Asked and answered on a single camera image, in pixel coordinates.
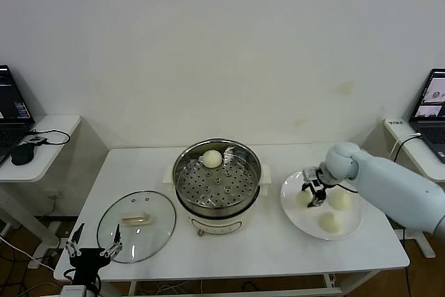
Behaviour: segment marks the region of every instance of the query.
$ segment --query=wooden floor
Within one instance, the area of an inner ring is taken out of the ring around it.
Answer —
[[[74,221],[65,221],[58,231],[59,236],[67,236]],[[7,240],[13,245],[32,253],[38,245],[38,239],[33,236],[27,229],[21,227],[18,230],[11,230],[7,235]],[[406,242],[407,253],[411,259],[409,267],[410,284],[412,297],[442,297],[445,296],[445,244],[436,242],[433,238],[429,238],[437,257],[435,259],[425,259],[421,254],[417,245],[413,241]],[[0,255],[8,259],[13,258],[13,252],[5,243],[0,244]],[[59,255],[54,258],[44,259],[45,263],[55,266]],[[16,259],[19,261],[26,260],[26,256],[16,252]],[[8,285],[0,294],[0,297],[16,297],[22,293],[26,287],[29,289],[36,284],[42,282],[53,282],[54,284],[63,285],[63,283],[52,278],[52,273],[47,268],[39,268],[38,270],[26,270],[26,262],[16,262],[13,266],[12,262],[0,258],[0,291],[2,284]],[[346,275],[337,275],[337,280],[341,282]],[[138,294],[155,294],[159,287],[165,284],[179,284],[181,282],[141,282],[138,284]],[[181,287],[178,287],[177,293],[200,293],[200,281],[190,281]],[[114,284],[122,294],[127,294],[129,283],[117,282]],[[235,280],[205,280],[202,283],[204,293],[216,292],[235,292],[235,291],[255,291],[260,290],[277,290],[277,289],[298,289],[310,287],[322,287],[323,278],[321,276],[305,276],[305,277],[285,277],[285,278],[252,278],[252,279],[235,279]],[[43,295],[57,294],[59,288],[44,283],[41,286],[28,292],[28,297],[38,297]],[[174,294],[173,290],[167,291],[168,294]],[[356,289],[348,295],[348,297],[408,297],[407,285],[405,279],[405,270],[387,271],[378,274],[366,284]]]

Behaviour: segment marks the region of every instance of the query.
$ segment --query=pot handle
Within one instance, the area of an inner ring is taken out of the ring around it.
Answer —
[[[173,165],[168,165],[165,169],[164,177],[162,178],[162,183],[165,184],[168,191],[175,191],[175,185],[173,184]]]
[[[258,184],[261,186],[259,194],[261,196],[267,196],[269,184],[272,184],[272,175],[270,173],[269,165],[261,165],[261,177],[259,178]]]

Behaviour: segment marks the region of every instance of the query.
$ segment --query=white plate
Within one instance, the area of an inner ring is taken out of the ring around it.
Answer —
[[[351,194],[352,206],[349,210],[337,210],[331,207],[326,200],[321,206],[303,208],[297,203],[297,194],[301,192],[304,183],[302,172],[292,174],[281,187],[281,206],[291,222],[303,232],[325,240],[339,240],[348,238],[358,230],[363,220],[363,199],[357,194]],[[343,186],[352,188],[350,184],[342,183]],[[326,190],[327,196],[334,187]],[[318,224],[318,218],[325,212],[334,212],[343,222],[343,230],[339,233],[330,233],[323,230]]]

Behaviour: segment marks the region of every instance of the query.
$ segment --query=cable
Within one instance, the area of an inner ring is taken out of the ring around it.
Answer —
[[[55,130],[55,129],[46,130],[46,131],[37,131],[37,130],[33,129],[31,131],[28,131],[26,133],[26,135],[48,134],[50,132],[58,132],[60,134],[64,134],[65,136],[68,137],[68,139],[65,142],[62,142],[62,143],[51,143],[51,142],[46,141],[46,142],[44,142],[46,145],[64,145],[64,144],[68,143],[71,140],[71,136],[69,134],[67,134],[66,132],[60,131],[60,130]]]
[[[22,288],[26,292],[26,297],[29,297],[28,292],[26,291],[26,290],[28,290],[28,288],[26,288],[26,285],[23,282],[20,282],[19,293],[20,293],[20,290],[22,290]]]
[[[76,271],[76,269],[75,268],[68,269],[67,271],[65,271],[63,273],[63,277],[66,278],[67,280],[69,280],[70,282],[72,282],[72,277],[68,276],[68,274],[72,273],[73,271]]]
[[[183,286],[183,285],[185,285],[185,284],[187,284],[187,283],[189,283],[189,282],[190,282],[190,280],[189,280],[189,281],[182,282],[182,283],[180,283],[180,284],[176,284],[176,285],[163,285],[162,287],[159,288],[159,290],[158,290],[158,292],[156,293],[156,295],[158,296],[161,292],[165,292],[165,291],[167,291],[167,290],[169,290],[169,289],[173,289],[173,290],[175,290],[175,288],[177,288],[177,287],[181,287],[181,286]]]
[[[343,188],[345,191],[349,191],[350,193],[358,194],[358,191],[354,191],[353,189],[349,189],[348,187],[345,187],[342,184],[337,184],[337,186]]]
[[[422,137],[422,135],[418,135],[418,136],[416,136],[416,137],[411,137],[411,138],[409,138],[409,139],[404,140],[404,141],[400,144],[400,146],[398,147],[398,149],[397,149],[397,153],[396,153],[396,156],[394,157],[393,162],[395,163],[395,162],[397,161],[398,154],[400,153],[400,150],[402,149],[402,146],[403,146],[406,142],[408,142],[408,141],[410,141],[410,140],[412,140],[412,139],[415,139],[415,138],[420,138],[420,137]],[[403,249],[405,249],[405,228],[403,228],[402,245],[403,245]],[[405,276],[406,276],[406,285],[407,285],[407,288],[408,288],[408,296],[411,297],[411,286],[410,286],[410,276],[408,275],[408,267],[405,267]]]
[[[138,287],[138,290],[141,291],[144,296],[146,296],[146,294],[149,294],[151,296],[152,294],[155,294],[157,292],[157,290],[145,290],[140,287]]]
[[[406,142],[408,142],[408,141],[410,141],[410,140],[412,140],[412,139],[420,138],[420,137],[422,137],[422,135],[418,135],[418,136],[415,136],[415,137],[411,137],[411,138],[409,138],[409,139],[405,139],[405,140],[400,144],[400,146],[398,147],[398,149],[397,149],[397,153],[396,153],[396,156],[394,157],[393,162],[394,162],[394,163],[396,162],[397,157],[398,157],[398,154],[401,153],[400,150],[402,149],[403,145],[404,145]]]
[[[257,285],[255,284],[255,283],[253,283],[253,282],[251,282],[251,281],[246,281],[246,282],[244,282],[244,284],[243,284],[243,292],[245,292],[245,288],[247,287],[247,285],[248,284],[250,284],[252,287],[253,287],[253,289],[255,289],[256,291],[260,291],[259,290],[259,288],[257,287]]]
[[[323,181],[321,181],[321,178],[318,176],[318,171],[315,171],[315,176],[317,177],[318,182],[320,182],[320,184],[322,184],[325,188],[334,188],[335,186],[339,186],[341,188],[343,188],[345,191],[349,191],[351,193],[354,194],[358,194],[358,191],[354,191],[353,189],[349,189],[348,187],[345,187],[341,184],[325,184]]]
[[[47,257],[52,257],[52,255],[45,255],[44,257],[36,257],[35,259],[36,260],[41,260],[41,259],[46,259]],[[31,262],[31,261],[34,261],[34,260],[16,260],[16,261],[14,261],[13,259],[8,259],[7,257],[4,257],[3,255],[0,255],[0,259],[3,259],[3,260],[5,260],[5,261],[9,261],[9,262],[15,262],[16,264],[20,264],[20,263],[23,263],[23,262]]]
[[[101,291],[101,289],[102,289],[102,281],[100,280],[100,276],[99,276],[99,274],[96,274],[96,278],[97,278],[97,289],[99,290],[99,291]]]
[[[420,136],[420,135],[421,135],[420,132],[416,132],[415,134],[405,135],[404,137],[409,137],[409,136]],[[397,144],[398,144],[400,141],[401,141],[401,140],[398,139],[398,140],[394,143],[394,146],[392,147],[391,152],[389,153],[389,157],[388,157],[389,159],[391,159],[391,156],[392,156],[394,150],[396,149]]]
[[[21,282],[2,284],[0,285],[0,287],[11,287],[13,285],[19,285],[19,284],[21,284]]]
[[[3,295],[3,292],[5,291],[5,288],[6,288],[6,284],[8,284],[8,281],[11,278],[11,275],[13,274],[13,271],[14,271],[14,266],[15,266],[15,250],[14,250],[14,248],[13,248],[13,256],[14,256],[14,262],[13,262],[13,265],[11,266],[11,269],[9,270],[9,274],[8,274],[8,277],[6,278],[5,285],[1,288],[0,296]]]
[[[2,236],[0,236],[0,239],[3,240],[7,245],[9,245],[10,247],[14,248],[15,250],[18,250],[19,252],[22,252],[23,254],[25,254],[27,257],[29,257],[30,259],[34,260],[35,262],[39,263],[40,265],[47,267],[50,271],[54,271],[53,268],[51,268],[50,266],[47,266],[46,264],[43,264],[42,262],[38,261],[37,259],[34,259],[32,256],[30,256],[27,252],[25,252],[24,250],[21,250],[17,247],[15,247],[14,245],[11,245],[10,243],[8,243],[6,241],[6,239],[4,239]]]
[[[403,240],[402,240],[403,250],[405,250],[405,228],[403,228]],[[408,288],[408,296],[411,297],[411,286],[410,286],[410,276],[408,274],[408,267],[405,267],[405,277],[406,277],[406,286]]]
[[[23,272],[22,280],[20,281],[20,286],[21,286],[21,285],[25,285],[24,281],[25,281],[26,273],[27,273],[27,272],[28,272],[28,266],[26,266],[25,271]]]
[[[54,255],[53,257],[49,257],[47,260],[47,265],[50,266],[51,268],[54,268],[54,270],[56,270],[57,264],[53,263],[53,260],[56,256]]]
[[[55,287],[59,288],[62,291],[62,287],[60,285],[58,285],[58,284],[56,284],[54,282],[51,282],[51,281],[44,281],[44,282],[41,282],[39,284],[36,284],[34,287],[31,287],[31,288],[23,291],[21,294],[16,295],[16,297],[23,296],[24,294],[27,294],[29,291],[34,290],[35,288],[38,288],[38,287],[40,287],[41,285],[44,285],[44,284],[54,285]]]

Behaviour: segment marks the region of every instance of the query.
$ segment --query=glass lid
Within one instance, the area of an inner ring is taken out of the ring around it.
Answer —
[[[156,191],[139,191],[124,196],[105,212],[97,228],[97,243],[107,249],[120,224],[122,250],[114,261],[139,262],[164,247],[175,223],[175,208],[167,197]]]

